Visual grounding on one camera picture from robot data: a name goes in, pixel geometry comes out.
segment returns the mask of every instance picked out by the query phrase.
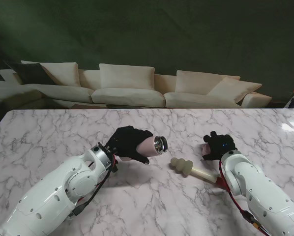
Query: wooden handle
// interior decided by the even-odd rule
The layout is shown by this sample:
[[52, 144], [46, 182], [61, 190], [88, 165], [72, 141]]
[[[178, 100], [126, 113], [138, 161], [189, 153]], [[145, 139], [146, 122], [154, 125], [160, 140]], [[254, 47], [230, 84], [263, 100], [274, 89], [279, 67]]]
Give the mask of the wooden handle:
[[192, 171], [191, 171], [193, 174], [197, 175], [197, 176], [200, 176], [200, 177], [203, 177], [213, 183], [216, 183], [217, 181], [217, 175], [213, 174], [212, 172], [210, 171], [203, 171], [203, 170], [200, 170], [200, 169], [195, 169], [195, 168], [192, 168]]

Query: white robotic arm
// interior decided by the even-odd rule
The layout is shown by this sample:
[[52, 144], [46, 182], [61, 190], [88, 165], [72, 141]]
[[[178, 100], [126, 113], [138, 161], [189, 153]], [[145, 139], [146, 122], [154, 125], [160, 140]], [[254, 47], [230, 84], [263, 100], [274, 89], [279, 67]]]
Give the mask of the white robotic arm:
[[[93, 162], [94, 170], [86, 161]], [[99, 146], [70, 157], [19, 200], [0, 226], [0, 236], [48, 235], [71, 214], [81, 197], [95, 189], [111, 162]]]
[[273, 236], [294, 236], [294, 202], [241, 152], [223, 155], [224, 176], [233, 195], [243, 195], [257, 221]]

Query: black cable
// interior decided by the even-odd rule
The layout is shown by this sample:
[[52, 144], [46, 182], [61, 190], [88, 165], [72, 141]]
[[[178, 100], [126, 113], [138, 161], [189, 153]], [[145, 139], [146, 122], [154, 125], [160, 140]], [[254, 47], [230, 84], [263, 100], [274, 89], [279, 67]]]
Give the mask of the black cable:
[[77, 206], [76, 208], [74, 208], [72, 211], [74, 213], [74, 215], [79, 215], [85, 208], [86, 206], [89, 205], [89, 203], [93, 200], [93, 198], [96, 196], [96, 194], [98, 193], [98, 191], [100, 190], [100, 188], [102, 187], [102, 185], [104, 184], [104, 182], [107, 180], [107, 178], [110, 176], [110, 173], [113, 169], [113, 165], [115, 162], [115, 156], [110, 153], [110, 152], [105, 152], [107, 157], [110, 159], [111, 161], [111, 166], [108, 169], [108, 172], [106, 174], [106, 176], [104, 177], [104, 179], [100, 182], [99, 186], [96, 188], [95, 192], [93, 193], [93, 195], [89, 198], [89, 200], [87, 202], [85, 202], [84, 204], [81, 204], [79, 206]]

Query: red cable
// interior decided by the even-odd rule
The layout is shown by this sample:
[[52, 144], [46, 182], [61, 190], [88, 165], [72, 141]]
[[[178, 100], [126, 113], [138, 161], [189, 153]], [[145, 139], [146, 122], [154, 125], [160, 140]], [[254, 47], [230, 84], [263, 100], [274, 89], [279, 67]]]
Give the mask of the red cable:
[[[226, 181], [226, 179], [225, 179], [225, 177], [224, 177], [224, 174], [222, 173], [221, 161], [219, 161], [219, 171], [220, 171], [221, 179], [222, 179], [222, 181], [224, 182], [224, 184], [225, 184], [225, 186], [226, 186], [226, 190], [227, 190], [227, 192], [229, 193], [229, 195], [230, 195], [230, 197], [231, 197], [233, 203], [236, 205], [236, 207], [239, 209], [240, 213], [243, 215], [245, 212], [244, 212], [244, 210], [240, 207], [240, 205], [237, 203], [237, 201], [235, 200], [235, 198], [233, 197], [233, 195], [232, 195], [232, 193], [231, 193], [231, 190], [230, 190], [230, 187], [229, 187], [229, 185], [228, 185], [228, 183], [227, 183], [227, 181]], [[247, 220], [246, 218], [244, 218], [244, 219], [245, 219], [247, 222], [253, 224], [252, 221], [249, 221], [249, 220]], [[270, 236], [270, 235], [269, 235], [267, 232], [265, 232], [264, 229], [261, 228], [260, 226], [258, 227], [258, 230], [259, 230], [262, 234], [264, 234], [264, 235], [266, 235], [266, 236]]]

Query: back cushion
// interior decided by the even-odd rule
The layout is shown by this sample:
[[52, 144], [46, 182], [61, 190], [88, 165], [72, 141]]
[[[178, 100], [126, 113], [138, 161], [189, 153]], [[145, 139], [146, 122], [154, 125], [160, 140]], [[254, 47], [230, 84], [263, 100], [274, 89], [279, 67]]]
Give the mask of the back cushion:
[[[34, 63], [25, 60], [21, 62], [22, 64]], [[80, 87], [78, 65], [76, 62], [39, 63], [57, 85]]]
[[176, 76], [155, 74], [155, 90], [162, 94], [174, 92], [176, 90]]
[[16, 85], [23, 85], [22, 80], [20, 79], [19, 75], [11, 69], [7, 70], [0, 70], [0, 75], [6, 82], [10, 82]]
[[78, 70], [80, 86], [97, 90], [101, 88], [100, 70]]
[[176, 72], [176, 92], [207, 95], [224, 78], [239, 80], [239, 76], [217, 75], [203, 72]]
[[110, 64], [99, 67], [102, 88], [154, 90], [153, 67]]

